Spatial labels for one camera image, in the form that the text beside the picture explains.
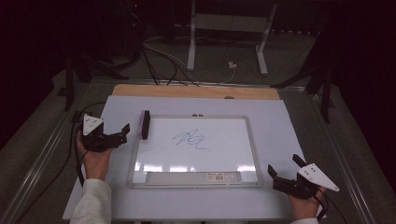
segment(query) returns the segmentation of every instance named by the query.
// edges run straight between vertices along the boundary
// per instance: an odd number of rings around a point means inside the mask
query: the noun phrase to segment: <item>drawing on screen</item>
[[[199,147],[198,145],[203,142],[205,140],[205,138],[202,135],[196,135],[195,134],[198,132],[198,129],[194,129],[192,131],[189,132],[185,132],[185,133],[180,133],[178,135],[176,135],[175,137],[173,137],[172,139],[179,139],[179,142],[176,143],[176,145],[186,142],[192,146],[195,146],[196,149],[206,149],[208,150],[208,148],[204,148],[204,147]]]

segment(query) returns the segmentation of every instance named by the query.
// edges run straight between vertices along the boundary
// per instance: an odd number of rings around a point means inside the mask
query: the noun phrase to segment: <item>metal frame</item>
[[[263,50],[270,33],[273,18],[275,16],[277,5],[272,5],[268,17],[241,17],[226,15],[210,15],[195,12],[195,0],[191,0],[191,40],[189,49],[189,59],[187,60],[187,70],[192,72],[195,67],[195,30],[212,29],[227,31],[246,31],[262,33],[262,42],[256,45],[257,61],[260,67],[260,74],[268,75],[265,64]]]

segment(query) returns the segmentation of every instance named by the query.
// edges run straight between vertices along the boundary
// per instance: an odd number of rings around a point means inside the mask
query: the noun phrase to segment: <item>floor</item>
[[[171,84],[219,86],[249,86],[268,88],[288,77],[297,74],[315,42],[310,35],[270,34],[264,49],[264,57],[269,75],[259,74],[254,45],[260,37],[233,34],[232,37],[206,38],[198,41],[195,70],[183,73],[180,70]],[[169,40],[154,36],[145,42],[145,48],[156,49],[166,53],[175,61],[186,63],[189,39],[179,36]],[[36,112],[23,124],[13,138],[0,152],[0,214],[4,216],[7,206],[15,202],[16,195],[22,197],[26,204],[14,206],[20,214],[25,205],[31,204],[39,192],[44,189],[68,157],[69,136],[73,130],[69,120],[76,110],[87,105],[105,101],[118,83],[154,84],[147,60],[141,56],[133,66],[120,71],[128,80],[114,80],[92,70],[96,76],[91,83],[76,82],[76,101],[71,113],[64,112],[65,99],[57,96],[58,90],[64,87],[64,72],[53,79],[54,91],[42,102]],[[148,54],[149,63],[162,76],[160,84],[166,84],[174,74],[174,65],[164,57]],[[115,58],[116,63],[123,58]],[[229,68],[228,63],[236,63],[236,68]],[[307,95],[304,86],[309,78],[297,81],[286,89],[279,90],[290,112],[293,127],[308,161],[321,164],[325,173],[340,184],[338,193],[330,193],[333,201],[347,223],[393,223],[396,220],[396,197],[386,178],[367,146],[361,131],[348,112],[336,86],[332,86],[332,105],[330,124],[323,122],[318,115],[319,95]],[[95,105],[90,111],[100,117],[103,105]],[[44,149],[50,151],[42,171],[33,170],[37,179],[32,183],[35,188],[18,192],[19,186],[35,162],[35,158]],[[62,215],[73,185],[76,181],[74,155],[66,164],[64,171],[53,185],[38,198],[26,212],[21,223],[67,223]],[[289,220],[269,220],[260,223],[289,223]],[[341,215],[333,207],[328,218],[321,223],[341,223]]]

